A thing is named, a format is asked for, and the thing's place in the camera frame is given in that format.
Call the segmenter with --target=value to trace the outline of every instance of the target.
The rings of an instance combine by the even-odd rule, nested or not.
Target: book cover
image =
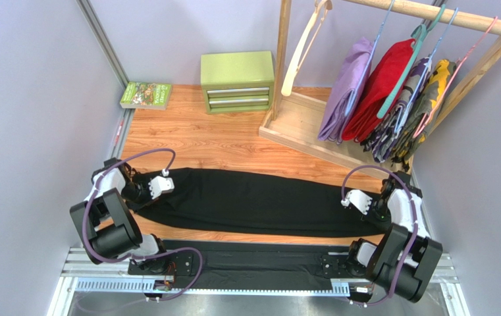
[[[171,92],[171,84],[130,82],[120,104],[125,109],[164,110],[169,104]]]

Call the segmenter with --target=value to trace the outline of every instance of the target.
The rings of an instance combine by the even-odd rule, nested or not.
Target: green toolbox
[[[270,51],[201,56],[201,88],[209,114],[266,111],[273,84]]]

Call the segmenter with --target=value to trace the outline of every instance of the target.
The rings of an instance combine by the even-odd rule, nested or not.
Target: wooden clothes rack
[[[384,10],[387,10],[391,4],[391,0],[343,1]],[[439,7],[404,0],[395,0],[392,7],[393,12],[416,16],[427,20],[434,20],[439,10]],[[282,0],[279,18],[273,103],[259,128],[259,135],[268,140],[348,168],[370,164],[380,165],[392,171],[401,170],[402,166],[399,164],[393,165],[391,162],[376,163],[370,152],[363,152],[363,148],[354,142],[343,142],[341,145],[336,145],[333,142],[322,142],[317,140],[326,102],[294,92],[288,97],[284,97],[281,94],[281,87],[284,80],[290,11],[291,0]],[[445,10],[439,22],[449,23],[453,13],[454,10]],[[493,20],[494,19],[490,17],[459,11],[452,25],[484,32],[492,24]],[[472,88],[474,88],[478,81],[480,81],[486,72],[492,68],[501,57],[501,20],[496,21],[490,33],[498,35],[499,38],[461,82],[449,93],[449,96],[442,104],[439,116],[435,118],[436,122],[433,126],[433,130],[447,117],[447,115],[449,115],[449,113],[451,113],[458,103],[470,92],[470,90],[472,90]],[[363,169],[362,172],[374,176],[375,178],[386,178],[388,176],[386,173],[374,169]]]

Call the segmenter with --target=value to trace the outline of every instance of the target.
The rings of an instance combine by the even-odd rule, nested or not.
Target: gray wall
[[[466,2],[501,16],[499,1]],[[501,315],[501,60],[420,147],[414,169],[472,315]]]
[[[340,0],[333,3],[296,86],[332,86],[339,70],[335,65],[341,65],[361,36],[374,39],[386,14]],[[277,50],[279,0],[92,0],[92,4],[131,80],[199,84],[202,54],[268,50],[275,55]],[[292,2],[287,65],[313,9],[312,0]],[[418,18],[391,15],[374,60],[380,60],[395,41],[409,38],[417,24]]]
[[[45,315],[121,91],[75,1],[0,4],[0,315]]]

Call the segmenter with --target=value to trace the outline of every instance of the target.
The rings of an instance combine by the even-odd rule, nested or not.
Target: drawer
[[[211,99],[212,97],[239,97],[247,95],[267,95],[269,92],[270,92],[269,87],[207,90],[207,96]]]
[[[268,105],[269,96],[265,95],[243,95],[238,97],[210,97],[209,106],[219,107],[246,107],[252,105]]]

